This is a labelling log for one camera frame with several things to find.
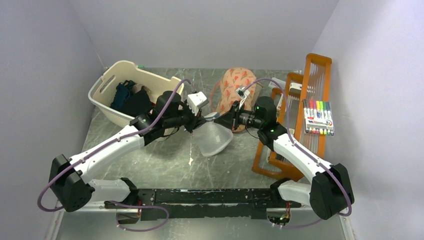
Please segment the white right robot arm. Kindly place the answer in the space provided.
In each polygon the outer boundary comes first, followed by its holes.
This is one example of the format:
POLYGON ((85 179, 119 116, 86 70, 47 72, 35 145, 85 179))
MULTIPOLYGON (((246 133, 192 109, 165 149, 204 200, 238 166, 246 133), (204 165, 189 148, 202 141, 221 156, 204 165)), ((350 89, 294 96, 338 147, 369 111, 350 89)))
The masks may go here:
POLYGON ((308 184, 294 180, 280 183, 269 197, 275 207, 297 202, 310 206, 322 220, 343 215, 343 211, 345 216, 352 213, 354 195, 346 167, 319 158, 296 141, 277 121, 277 107, 271 97, 259 97, 252 110, 245 110, 240 101, 235 101, 214 122, 230 130, 239 126, 257 129, 264 146, 287 159, 307 178, 308 184))

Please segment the white mesh laundry bag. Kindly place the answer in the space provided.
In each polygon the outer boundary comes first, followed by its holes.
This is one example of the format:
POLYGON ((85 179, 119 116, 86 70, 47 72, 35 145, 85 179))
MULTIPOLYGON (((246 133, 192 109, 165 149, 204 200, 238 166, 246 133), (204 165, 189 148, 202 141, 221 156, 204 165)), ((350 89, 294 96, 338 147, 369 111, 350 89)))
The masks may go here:
POLYGON ((232 141, 233 132, 214 122, 220 116, 212 112, 204 118, 206 122, 193 131, 193 141, 204 157, 211 157, 222 152, 232 141))

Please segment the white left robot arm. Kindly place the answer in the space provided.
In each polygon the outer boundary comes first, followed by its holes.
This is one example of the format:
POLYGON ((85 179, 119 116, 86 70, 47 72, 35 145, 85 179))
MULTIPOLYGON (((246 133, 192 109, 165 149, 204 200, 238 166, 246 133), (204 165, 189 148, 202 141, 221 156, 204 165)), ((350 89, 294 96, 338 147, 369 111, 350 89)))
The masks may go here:
POLYGON ((166 130, 184 127, 191 133, 206 122, 201 116, 201 108, 208 102, 203 92, 189 94, 182 101, 179 94, 165 91, 157 98, 156 104, 150 103, 142 114, 108 140, 71 158, 62 154, 55 157, 49 187, 61 208, 74 212, 90 202, 105 202, 107 205, 119 202, 126 208, 139 205, 139 190, 128 178, 99 180, 95 176, 128 153, 167 137, 166 130))

